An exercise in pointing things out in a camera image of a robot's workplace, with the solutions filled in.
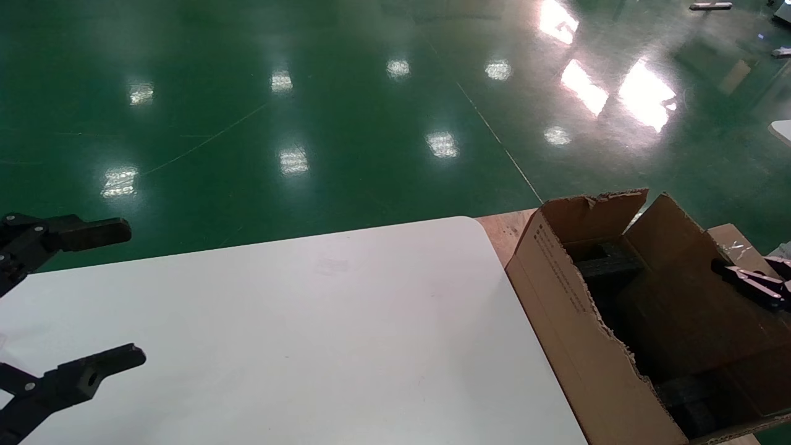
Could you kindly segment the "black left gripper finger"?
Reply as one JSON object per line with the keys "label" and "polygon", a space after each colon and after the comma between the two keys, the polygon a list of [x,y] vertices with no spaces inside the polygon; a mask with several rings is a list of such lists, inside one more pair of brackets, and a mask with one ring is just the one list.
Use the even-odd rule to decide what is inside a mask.
{"label": "black left gripper finger", "polygon": [[2,363],[1,388],[12,398],[1,410],[1,443],[21,443],[52,414],[92,400],[105,378],[144,363],[135,344],[63,363],[42,377]]}
{"label": "black left gripper finger", "polygon": [[84,221],[76,214],[37,218],[3,215],[1,223],[1,296],[17,287],[59,252],[81,252],[131,239],[126,219]]}

